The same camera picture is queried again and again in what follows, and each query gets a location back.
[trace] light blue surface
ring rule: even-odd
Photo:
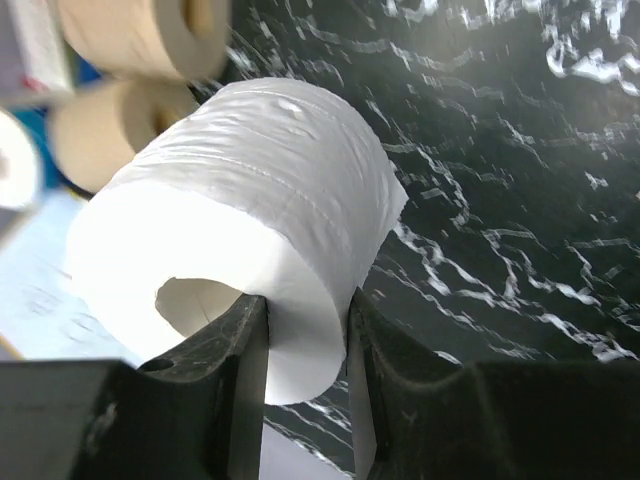
[[[140,359],[118,343],[78,298],[65,268],[66,238],[84,202],[63,190],[0,250],[0,334],[30,360]]]

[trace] white roll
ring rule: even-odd
[[[295,80],[239,82],[89,202],[68,238],[69,268],[96,318],[143,359],[239,292],[265,296],[265,401],[297,403],[335,380],[351,297],[406,200],[344,100]]]
[[[0,208],[21,210],[44,185],[43,159],[27,128],[0,109]]]

